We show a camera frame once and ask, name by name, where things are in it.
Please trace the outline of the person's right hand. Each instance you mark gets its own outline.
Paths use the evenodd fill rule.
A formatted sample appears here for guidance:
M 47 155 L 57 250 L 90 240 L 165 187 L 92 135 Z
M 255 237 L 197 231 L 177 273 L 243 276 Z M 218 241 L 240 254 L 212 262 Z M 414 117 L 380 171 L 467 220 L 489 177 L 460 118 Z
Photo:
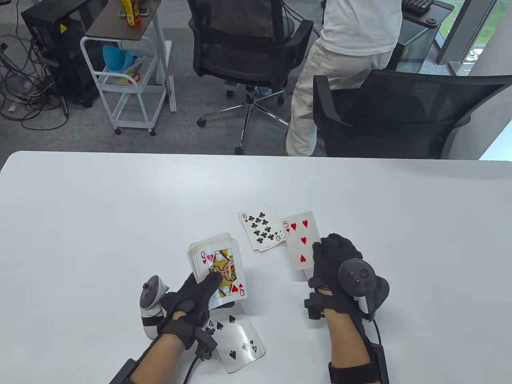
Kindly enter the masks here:
M 348 314 L 360 318 L 360 306 L 353 296 L 342 287 L 338 278 L 341 265 L 351 259 L 362 260 L 360 251 L 349 241 L 336 233 L 321 238 L 313 248 L 313 277 L 309 281 L 314 289 L 305 300 L 307 309 L 326 312 L 332 309 L 339 314 Z

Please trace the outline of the person's left hand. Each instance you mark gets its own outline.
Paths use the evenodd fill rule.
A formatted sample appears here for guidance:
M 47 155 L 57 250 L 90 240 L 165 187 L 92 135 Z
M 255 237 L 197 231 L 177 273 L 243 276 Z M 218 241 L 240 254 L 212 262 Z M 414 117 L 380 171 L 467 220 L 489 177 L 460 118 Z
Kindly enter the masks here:
M 209 302 L 223 281 L 221 272 L 213 271 L 197 282 L 194 274 L 185 280 L 176 292 L 170 292 L 162 299 L 166 316 L 157 326 L 157 333 L 175 335 L 186 350 L 196 341 L 194 332 L 206 325 L 210 318 Z

